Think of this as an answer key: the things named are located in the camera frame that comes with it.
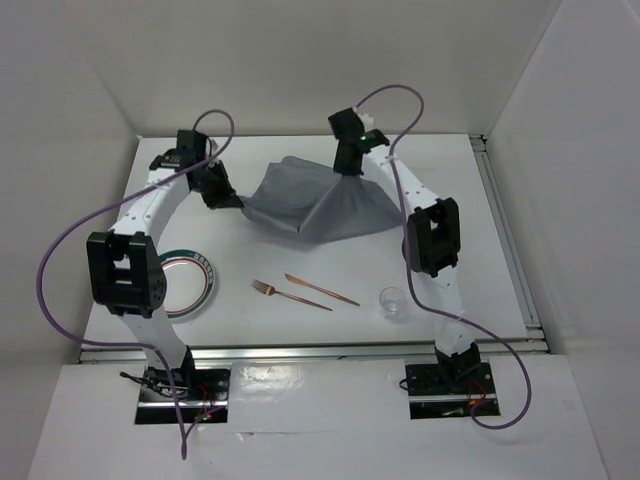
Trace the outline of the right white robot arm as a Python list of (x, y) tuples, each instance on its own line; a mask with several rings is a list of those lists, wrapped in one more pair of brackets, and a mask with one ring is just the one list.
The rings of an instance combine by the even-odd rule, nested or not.
[(460, 391), (478, 369), (477, 342), (462, 324), (464, 308), (457, 285), (461, 249), (459, 206), (425, 186), (398, 156), (373, 118), (354, 108), (328, 117), (337, 140), (333, 169), (370, 180), (401, 210), (402, 253), (416, 293), (434, 319), (436, 379), (448, 392)]

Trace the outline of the grey cloth placemat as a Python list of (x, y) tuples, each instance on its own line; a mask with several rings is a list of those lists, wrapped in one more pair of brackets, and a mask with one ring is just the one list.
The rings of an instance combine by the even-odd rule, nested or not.
[(254, 194), (241, 202), (247, 219), (309, 244), (384, 232), (402, 220), (378, 184), (295, 156), (270, 163)]

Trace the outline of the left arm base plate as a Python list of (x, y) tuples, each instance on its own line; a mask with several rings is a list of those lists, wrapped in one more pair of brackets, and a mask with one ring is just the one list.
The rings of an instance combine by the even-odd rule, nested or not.
[[(158, 375), (158, 371), (147, 369), (142, 376), (121, 372), (120, 376), (133, 381), (140, 387), (134, 420), (136, 425), (177, 423), (170, 386)], [(180, 382), (176, 384), (177, 398), (184, 422), (191, 424), (195, 420), (200, 420), (204, 424), (226, 423), (231, 369), (198, 369), (194, 372), (192, 380), (192, 386)]]

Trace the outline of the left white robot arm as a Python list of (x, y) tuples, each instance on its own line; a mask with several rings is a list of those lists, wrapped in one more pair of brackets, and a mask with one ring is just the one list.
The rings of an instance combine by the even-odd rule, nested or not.
[(164, 309), (167, 280), (156, 242), (193, 192), (211, 210), (242, 206), (213, 153), (214, 142), (205, 134), (180, 130), (176, 147), (150, 164), (149, 191), (109, 231), (92, 233), (86, 243), (94, 301), (119, 317), (147, 350), (145, 377), (176, 399), (193, 394), (198, 376)]

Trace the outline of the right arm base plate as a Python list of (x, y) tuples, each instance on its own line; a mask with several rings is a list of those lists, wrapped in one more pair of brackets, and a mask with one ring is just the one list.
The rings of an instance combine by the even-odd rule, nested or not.
[(405, 377), (398, 382), (408, 395), (412, 420), (500, 416), (492, 370), (488, 362), (457, 383), (449, 383), (437, 364), (408, 364)]

